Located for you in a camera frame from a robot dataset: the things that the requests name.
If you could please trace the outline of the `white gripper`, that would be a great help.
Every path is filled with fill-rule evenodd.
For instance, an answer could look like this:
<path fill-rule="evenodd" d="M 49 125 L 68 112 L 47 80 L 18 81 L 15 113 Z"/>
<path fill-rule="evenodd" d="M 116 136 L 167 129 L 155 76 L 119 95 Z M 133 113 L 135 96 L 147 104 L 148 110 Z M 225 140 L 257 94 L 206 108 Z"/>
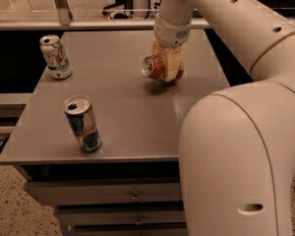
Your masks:
<path fill-rule="evenodd" d="M 161 56 L 163 47 L 171 48 L 184 44 L 190 33 L 191 24 L 173 25 L 166 22 L 159 14 L 155 17 L 153 32 L 155 38 L 152 40 L 151 54 Z M 164 77 L 166 82 L 179 80 L 184 73 L 183 52 L 180 49 L 167 50 L 165 52 Z"/>

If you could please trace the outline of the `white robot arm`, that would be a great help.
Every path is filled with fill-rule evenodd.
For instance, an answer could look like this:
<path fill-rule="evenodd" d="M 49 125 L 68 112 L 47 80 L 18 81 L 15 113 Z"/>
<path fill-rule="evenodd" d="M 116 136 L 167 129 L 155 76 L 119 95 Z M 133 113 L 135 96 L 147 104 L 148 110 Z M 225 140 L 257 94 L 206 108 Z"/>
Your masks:
<path fill-rule="evenodd" d="M 257 0 L 162 0 L 162 47 L 188 38 L 198 10 L 252 82 L 198 101 L 181 127 L 188 236 L 292 236 L 295 24 Z"/>

